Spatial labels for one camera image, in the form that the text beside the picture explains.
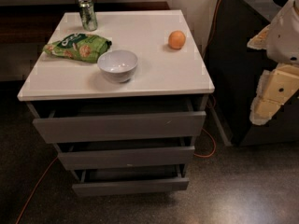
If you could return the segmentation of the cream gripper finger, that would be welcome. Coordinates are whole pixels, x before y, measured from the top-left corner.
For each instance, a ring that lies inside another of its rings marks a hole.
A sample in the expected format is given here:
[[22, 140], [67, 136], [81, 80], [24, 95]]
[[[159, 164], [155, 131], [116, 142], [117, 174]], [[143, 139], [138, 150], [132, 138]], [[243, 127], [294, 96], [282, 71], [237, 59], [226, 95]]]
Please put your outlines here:
[[251, 103], [249, 120], [254, 125], [265, 125], [298, 90], [298, 65], [279, 63], [273, 71], [264, 70]]
[[266, 49], [266, 38], [268, 36], [269, 26], [265, 26], [257, 35], [251, 38], [247, 44], [250, 49]]

